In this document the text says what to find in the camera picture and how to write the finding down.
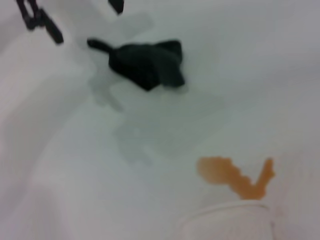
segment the black fabric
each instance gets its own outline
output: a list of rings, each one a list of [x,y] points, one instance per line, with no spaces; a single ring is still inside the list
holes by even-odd
[[[180,71],[183,61],[182,45],[178,40],[158,44],[127,44],[113,48],[90,38],[89,47],[109,54],[109,66],[139,87],[150,91],[161,85],[179,88],[185,84]]]
[[[123,13],[125,6],[124,0],[108,0],[108,2],[118,15]]]

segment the wet spot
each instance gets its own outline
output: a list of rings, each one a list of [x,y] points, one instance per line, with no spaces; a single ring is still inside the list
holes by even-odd
[[[207,183],[228,185],[244,200],[260,200],[266,195],[267,185],[275,176],[273,168],[273,159],[266,159],[258,180],[252,184],[251,179],[242,175],[240,168],[233,164],[231,158],[204,157],[197,163],[198,173]]]

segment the orange stain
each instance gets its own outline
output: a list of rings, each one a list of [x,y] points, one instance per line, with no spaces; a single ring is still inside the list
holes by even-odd
[[[210,184],[229,185],[244,200],[260,200],[266,195],[266,188],[275,176],[274,161],[268,158],[255,184],[248,176],[243,176],[239,167],[233,165],[231,158],[204,157],[199,159],[197,170]]]

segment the cup rim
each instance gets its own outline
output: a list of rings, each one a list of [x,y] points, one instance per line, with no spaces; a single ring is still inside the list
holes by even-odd
[[[179,223],[179,229],[182,229],[187,223],[190,223],[194,221],[195,219],[198,219],[204,215],[211,214],[212,212],[220,211],[223,209],[230,209],[230,208],[238,208],[238,207],[261,207],[266,209],[267,211],[269,210],[269,207],[263,203],[262,201],[259,200],[238,200],[238,201],[231,201],[231,202],[226,202],[226,203],[220,203],[212,206],[208,206],[205,208],[202,208],[198,211],[195,211],[188,216],[185,216],[182,218]]]

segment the black object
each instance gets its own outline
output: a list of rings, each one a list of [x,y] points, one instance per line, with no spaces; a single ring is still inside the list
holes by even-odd
[[[108,2],[118,15],[124,12],[124,6],[125,6],[124,0],[108,0]]]
[[[110,68],[146,91],[160,84],[172,88],[185,84],[180,71],[183,61],[182,45],[178,40],[113,48],[101,40],[90,38],[87,44],[93,49],[108,53]]]
[[[33,11],[33,17],[31,17],[27,11],[25,0],[16,0],[26,28],[29,31],[33,31],[36,27],[45,27],[54,42],[56,44],[62,44],[64,37],[53,20],[47,15],[46,11],[38,7],[36,0],[27,1]]]

